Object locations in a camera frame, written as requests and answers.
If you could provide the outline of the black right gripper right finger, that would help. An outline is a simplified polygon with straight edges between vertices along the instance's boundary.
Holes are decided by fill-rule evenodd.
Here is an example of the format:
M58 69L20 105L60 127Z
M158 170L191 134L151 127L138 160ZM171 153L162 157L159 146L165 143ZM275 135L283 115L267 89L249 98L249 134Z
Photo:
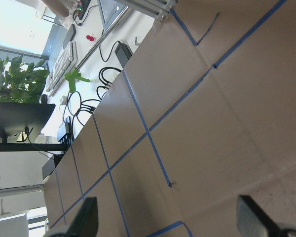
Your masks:
M242 237L283 235L279 226L248 195L239 195L237 199L237 229Z

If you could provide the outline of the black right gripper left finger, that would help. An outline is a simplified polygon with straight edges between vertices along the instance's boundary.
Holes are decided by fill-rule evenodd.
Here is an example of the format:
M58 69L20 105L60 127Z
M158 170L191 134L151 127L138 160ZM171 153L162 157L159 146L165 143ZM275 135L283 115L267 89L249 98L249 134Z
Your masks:
M66 231L67 237L95 237L99 229L96 197L87 197Z

